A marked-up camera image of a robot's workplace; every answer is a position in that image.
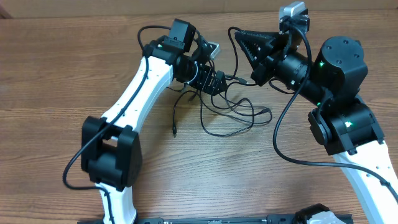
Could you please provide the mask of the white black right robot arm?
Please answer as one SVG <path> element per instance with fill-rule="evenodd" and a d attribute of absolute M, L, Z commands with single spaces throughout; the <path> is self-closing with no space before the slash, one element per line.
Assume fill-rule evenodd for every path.
<path fill-rule="evenodd" d="M 357 40 L 327 39 L 316 58 L 298 52 L 308 39 L 300 30 L 234 35 L 252 66 L 257 85 L 282 82 L 295 96 L 315 105 L 308 114 L 317 143 L 342 170 L 369 223 L 397 222 L 397 176 L 384 133 L 359 95 L 368 68 Z"/>

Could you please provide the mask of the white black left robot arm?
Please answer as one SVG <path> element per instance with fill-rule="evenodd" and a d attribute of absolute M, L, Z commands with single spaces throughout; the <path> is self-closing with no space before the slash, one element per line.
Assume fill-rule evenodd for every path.
<path fill-rule="evenodd" d="M 82 126 L 81 169 L 101 192 L 100 223 L 134 223 L 132 186 L 142 166 L 139 133 L 159 95 L 176 80 L 216 95 L 226 89 L 224 73 L 206 63 L 220 53 L 189 22 L 175 19 L 169 34 L 142 46 L 140 66 L 120 98 L 100 118 Z"/>

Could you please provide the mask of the black USB cable blue plug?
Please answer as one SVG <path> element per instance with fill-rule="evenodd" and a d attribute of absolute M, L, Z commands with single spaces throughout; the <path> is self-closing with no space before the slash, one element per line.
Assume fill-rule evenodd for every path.
<path fill-rule="evenodd" d="M 222 111 L 229 111 L 235 114 L 235 116 L 227 113 L 219 113 L 220 116 L 224 116 L 227 118 L 231 118 L 235 121 L 238 121 L 240 123 L 248 124 L 249 126 L 262 126 L 269 124 L 272 119 L 272 111 L 270 108 L 266 106 L 254 106 L 251 105 L 251 101 L 247 98 L 241 98 L 239 101 L 234 102 L 228 99 L 228 89 L 232 85 L 240 85 L 240 86 L 254 86 L 254 84 L 248 83 L 245 79 L 238 77 L 237 76 L 237 71 L 239 68 L 239 56 L 238 56 L 238 51 L 236 44 L 232 38 L 232 33 L 231 31 L 240 31 L 241 29 L 235 26 L 229 27 L 227 30 L 228 34 L 228 39 L 229 42 L 231 43 L 233 54 L 234 54 L 234 70 L 232 75 L 227 75 L 226 80 L 229 81 L 227 84 L 226 91 L 224 93 L 218 93 L 217 95 L 221 97 L 222 100 L 224 100 L 226 106 L 218 106 L 214 102 L 214 97 L 212 96 L 210 98 L 210 102 L 212 107 L 214 109 L 222 110 Z M 256 121 L 256 118 L 258 116 L 261 116 L 263 114 L 268 114 L 269 119 L 265 121 Z"/>

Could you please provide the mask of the black USB cable silver plug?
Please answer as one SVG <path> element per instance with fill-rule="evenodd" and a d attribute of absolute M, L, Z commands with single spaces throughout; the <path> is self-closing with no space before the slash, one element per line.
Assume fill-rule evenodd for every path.
<path fill-rule="evenodd" d="M 225 101 L 226 106 L 221 107 L 221 106 L 216 106 L 214 103 L 213 96 L 210 97 L 210 103 L 213 108 L 210 108 L 203 100 L 201 96 L 201 91 L 193 91 L 193 90 L 186 90 L 185 87 L 176 90 L 171 87 L 167 87 L 167 89 L 172 90 L 174 92 L 180 93 L 180 96 L 177 98 L 177 100 L 174 103 L 173 111 L 172 111 L 172 135 L 173 137 L 177 136 L 177 121 L 176 121 L 176 112 L 177 112 L 177 105 L 179 101 L 182 99 L 183 96 L 185 96 L 187 93 L 192 93 L 192 96 L 190 97 L 189 100 L 194 100 L 195 97 L 199 97 L 200 100 L 200 123 L 201 123 L 201 128 L 209 134 L 210 136 L 218 137 L 218 138 L 228 138 L 232 137 L 241 133 L 244 133 L 246 131 L 249 131 L 253 126 L 255 125 L 266 125 L 269 124 L 272 119 L 273 119 L 273 114 L 272 111 L 269 107 L 266 106 L 254 106 L 252 101 L 249 98 L 241 98 L 239 101 L 234 102 L 231 101 L 228 98 L 228 89 L 231 85 L 233 84 L 238 84 L 242 86 L 254 86 L 254 84 L 243 84 L 240 82 L 232 82 L 227 86 L 227 89 L 222 96 L 221 93 L 218 95 Z M 224 116 L 230 119 L 233 119 L 235 121 L 239 121 L 240 123 L 246 123 L 248 124 L 246 127 L 238 129 L 236 131 L 233 131 L 231 133 L 226 133 L 226 134 L 217 134 L 217 133 L 212 133 L 211 131 L 207 130 L 204 123 L 203 123 L 203 108 L 208 109 L 210 112 L 217 114 L 219 116 Z M 246 120 L 243 118 L 239 118 L 237 116 L 233 116 L 230 114 L 226 113 L 221 113 L 218 110 L 230 110 L 233 113 L 243 116 L 243 117 L 248 117 L 251 118 L 251 120 Z"/>

